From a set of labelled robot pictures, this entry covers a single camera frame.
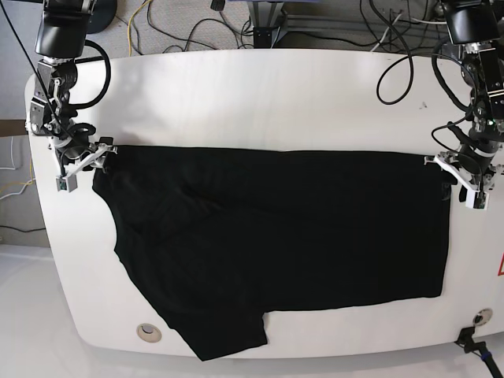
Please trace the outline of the black robot arm image-left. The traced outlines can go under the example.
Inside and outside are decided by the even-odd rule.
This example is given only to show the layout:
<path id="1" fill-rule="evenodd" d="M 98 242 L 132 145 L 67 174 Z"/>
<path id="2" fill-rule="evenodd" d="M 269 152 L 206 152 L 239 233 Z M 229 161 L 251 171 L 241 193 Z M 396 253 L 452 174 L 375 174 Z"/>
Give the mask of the black robot arm image-left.
<path id="1" fill-rule="evenodd" d="M 49 138 L 60 173 L 58 185 L 69 190 L 80 171 L 100 169 L 107 154 L 115 152 L 113 138 L 91 141 L 95 126 L 75 121 L 78 112 L 97 105 L 109 89 L 112 69 L 108 54 L 88 35 L 104 31 L 117 11 L 115 1 L 45 1 L 35 41 L 41 57 L 35 70 L 35 90 L 28 126 L 36 136 Z M 78 80 L 85 48 L 98 52 L 105 65 L 102 89 L 91 100 L 73 104 L 70 91 Z"/>

